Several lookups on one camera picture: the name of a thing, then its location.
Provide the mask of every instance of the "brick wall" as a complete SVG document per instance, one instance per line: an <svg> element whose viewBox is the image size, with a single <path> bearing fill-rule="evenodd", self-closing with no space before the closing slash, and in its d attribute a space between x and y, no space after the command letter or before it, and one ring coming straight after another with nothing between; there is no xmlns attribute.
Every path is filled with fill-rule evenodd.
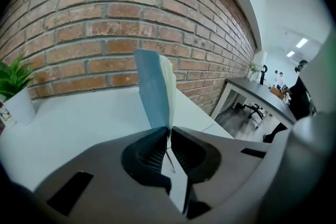
<svg viewBox="0 0 336 224"><path fill-rule="evenodd" d="M0 26L0 59L32 63L32 98L137 84L137 47L166 55L177 88L211 113L256 49L234 0L11 0Z"/></svg>

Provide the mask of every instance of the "potted plant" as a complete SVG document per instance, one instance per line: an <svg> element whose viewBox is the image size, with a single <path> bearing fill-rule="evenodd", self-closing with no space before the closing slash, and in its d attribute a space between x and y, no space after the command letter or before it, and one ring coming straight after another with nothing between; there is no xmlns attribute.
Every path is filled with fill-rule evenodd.
<svg viewBox="0 0 336 224"><path fill-rule="evenodd" d="M256 73L256 72L259 72L260 69L261 69L261 67L260 67L259 65L255 64L255 63L253 63L253 62L250 63L250 71L251 71L251 73L248 75L248 79L249 79L250 81L252 81L252 79L253 79L253 74Z"/></svg>
<svg viewBox="0 0 336 224"><path fill-rule="evenodd" d="M35 109L29 96L28 84L33 80L29 64L21 65L23 55L8 66L0 62L0 94L6 99L4 105L17 123L28 125L35 117Z"/></svg>

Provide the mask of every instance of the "gray floor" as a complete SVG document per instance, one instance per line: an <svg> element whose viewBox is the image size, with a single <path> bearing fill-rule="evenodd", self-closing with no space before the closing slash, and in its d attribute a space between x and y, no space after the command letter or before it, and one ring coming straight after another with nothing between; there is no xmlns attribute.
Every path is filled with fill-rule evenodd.
<svg viewBox="0 0 336 224"><path fill-rule="evenodd" d="M235 139L254 142L262 142L263 135L270 134L280 123L273 116L268 116L257 129L256 126L261 118L254 113L249 119L250 114L249 108L228 109L216 118L216 122Z"/></svg>

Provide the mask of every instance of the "table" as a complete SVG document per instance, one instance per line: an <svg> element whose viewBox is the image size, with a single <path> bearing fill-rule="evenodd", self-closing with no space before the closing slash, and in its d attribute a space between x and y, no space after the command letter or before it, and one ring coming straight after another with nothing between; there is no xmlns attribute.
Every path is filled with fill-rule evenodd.
<svg viewBox="0 0 336 224"><path fill-rule="evenodd" d="M50 173L89 147L150 129L138 87L34 101L27 127L0 135L0 160L11 180L34 191ZM174 125L204 131L215 121L176 90ZM230 137L220 126L211 134Z"/></svg>
<svg viewBox="0 0 336 224"><path fill-rule="evenodd" d="M267 86L245 78L226 79L226 81L225 90L211 115L212 119L217 117L230 91L233 90L265 109L287 128L291 128L296 123L296 119L286 103L271 93Z"/></svg>

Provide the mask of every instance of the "gray desk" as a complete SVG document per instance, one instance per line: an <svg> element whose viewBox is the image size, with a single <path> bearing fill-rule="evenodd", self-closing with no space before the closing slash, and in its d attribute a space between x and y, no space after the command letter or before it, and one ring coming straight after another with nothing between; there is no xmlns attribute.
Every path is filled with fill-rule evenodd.
<svg viewBox="0 0 336 224"><path fill-rule="evenodd" d="M227 85L211 117L215 119L223 107L231 90L245 96L268 113L276 117L287 128L291 128L296 119L286 103L271 93L267 86L249 81L246 78L226 79Z"/></svg>

